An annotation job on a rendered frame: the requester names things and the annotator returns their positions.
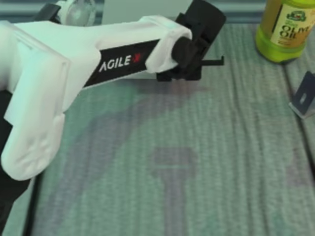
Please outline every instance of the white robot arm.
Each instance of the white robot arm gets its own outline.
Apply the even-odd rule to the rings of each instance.
[[[176,21],[146,16],[90,27],[58,24],[61,7],[45,6],[30,23],[0,22],[0,90],[8,102],[0,121],[6,130],[1,165],[15,180],[32,178],[51,163],[64,113],[83,88],[140,71],[157,73],[159,81],[199,80],[203,65],[223,64],[223,58],[202,60],[225,23],[203,0],[194,0]]]

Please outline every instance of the metal stand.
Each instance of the metal stand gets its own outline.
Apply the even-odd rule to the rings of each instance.
[[[315,74],[308,71],[289,105],[300,118],[305,119],[315,113],[314,98]]]

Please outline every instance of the bottle label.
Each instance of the bottle label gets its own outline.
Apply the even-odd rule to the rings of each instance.
[[[271,42],[286,48],[303,45],[315,24],[315,8],[301,9],[283,4],[272,29]]]

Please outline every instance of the olive oil bottle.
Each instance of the olive oil bottle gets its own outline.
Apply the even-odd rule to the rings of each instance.
[[[303,53],[314,24],[315,0],[267,0],[256,48],[269,61],[290,62]]]

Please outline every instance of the tabletop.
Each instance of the tabletop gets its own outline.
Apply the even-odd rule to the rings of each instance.
[[[315,44],[275,65],[255,51],[256,27],[226,24],[206,56],[225,66],[204,67],[198,82],[82,91],[43,174],[32,236],[312,235],[315,117],[288,103]]]

